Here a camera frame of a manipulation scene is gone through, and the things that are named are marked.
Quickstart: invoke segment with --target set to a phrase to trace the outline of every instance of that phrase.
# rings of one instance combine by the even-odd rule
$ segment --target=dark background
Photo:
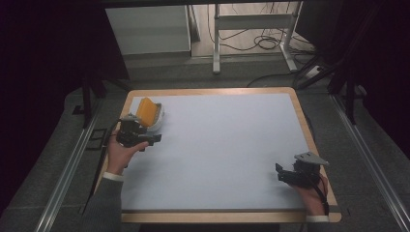
[[[53,133],[65,97],[84,76],[124,79],[128,73],[103,8],[1,4],[3,211]]]

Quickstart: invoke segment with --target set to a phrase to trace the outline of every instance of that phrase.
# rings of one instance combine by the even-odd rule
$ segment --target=orange object
[[[136,117],[139,119],[139,123],[145,128],[153,126],[157,110],[158,106],[149,98],[142,99],[136,111]]]

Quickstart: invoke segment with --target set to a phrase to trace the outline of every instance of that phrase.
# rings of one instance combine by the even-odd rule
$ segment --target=gray carpet
[[[225,60],[220,75],[212,75],[209,62],[201,64],[164,65],[129,68],[131,80],[125,81],[135,89],[227,88],[246,87],[258,76],[288,73],[284,61],[234,62]],[[276,75],[261,79],[251,87],[291,86],[291,75]],[[367,171],[349,133],[342,124],[335,106],[325,93],[328,80],[323,80],[298,92],[302,108],[311,120],[316,146],[320,155],[331,164],[327,173],[342,212],[342,221],[332,224],[331,231],[400,231],[383,196]],[[108,90],[95,129],[107,129],[120,115],[127,94],[105,83]],[[0,231],[33,231],[67,158],[81,133],[83,118],[72,115],[81,105],[79,90],[69,94],[65,111],[54,134],[35,167],[15,195],[0,219]],[[367,114],[360,101],[356,103],[356,119],[370,149],[392,186],[410,203],[410,162],[390,137]],[[76,231],[94,181],[101,151],[85,151],[63,205],[51,231]],[[280,231],[298,231],[299,224],[282,224]],[[124,231],[137,231],[139,225],[124,223]]]

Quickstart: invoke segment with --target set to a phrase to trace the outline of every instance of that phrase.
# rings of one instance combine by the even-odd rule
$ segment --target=cable
[[[300,41],[300,42],[306,43],[306,44],[311,44],[311,42],[298,39],[298,38],[296,38],[295,36],[293,36],[292,39],[293,39],[293,40],[296,40],[296,41]]]
[[[215,41],[214,41],[214,39],[212,38],[211,27],[210,27],[210,22],[209,22],[209,5],[207,6],[207,18],[208,18],[208,33],[209,33],[209,37],[210,37],[211,41],[214,43]],[[230,38],[232,38],[232,37],[234,37],[234,36],[237,36],[237,35],[239,35],[239,34],[241,34],[241,33],[244,33],[244,32],[246,32],[246,31],[248,31],[248,29],[247,29],[247,30],[244,30],[244,31],[241,31],[241,32],[239,32],[239,33],[237,33],[237,34],[234,34],[234,35],[232,35],[232,36],[229,36],[229,37],[227,37],[227,38],[224,38],[224,39],[221,38],[221,39],[222,39],[222,40],[227,40],[227,39],[230,39]],[[278,45],[280,45],[281,40],[282,40],[282,38],[283,38],[283,33],[282,33],[282,35],[280,36],[280,40],[278,40],[278,39],[276,39],[276,38],[274,38],[274,37],[263,36],[263,33],[264,33],[264,32],[265,32],[265,29],[262,31],[262,35],[260,35],[260,36],[258,36],[258,37],[255,37],[255,38],[253,39],[254,46],[249,47],[249,48],[238,48],[238,47],[234,47],[234,46],[231,46],[231,45],[228,45],[228,44],[225,44],[225,43],[220,43],[220,45],[221,45],[221,46],[227,46],[227,47],[229,47],[229,48],[232,48],[232,49],[235,49],[235,50],[239,50],[239,51],[251,50],[251,49],[254,49],[254,48],[257,47],[257,46],[259,46],[259,47],[261,47],[262,49],[265,49],[265,50],[267,50],[267,49],[274,49],[274,48],[276,48]],[[274,43],[274,46],[273,46],[273,47],[266,47],[266,46],[261,45],[262,42],[272,42],[272,43]]]
[[[248,83],[248,84],[247,84],[247,88],[249,88],[249,86],[250,86],[251,84],[253,84],[254,82],[256,82],[256,81],[258,81],[258,80],[261,80],[261,79],[264,79],[264,78],[268,78],[268,77],[272,77],[272,76],[278,76],[278,75],[291,75],[291,74],[298,75],[299,73],[302,73],[302,72],[304,72],[306,69],[308,69],[308,68],[311,66],[311,64],[313,64],[318,58],[319,58],[319,56],[317,56],[317,55],[313,56],[313,57],[312,57],[309,61],[307,61],[307,63],[306,63],[303,67],[301,67],[297,72],[282,73],[282,74],[267,74],[267,75],[259,76],[259,77],[255,78],[254,80],[252,80],[250,83]]]

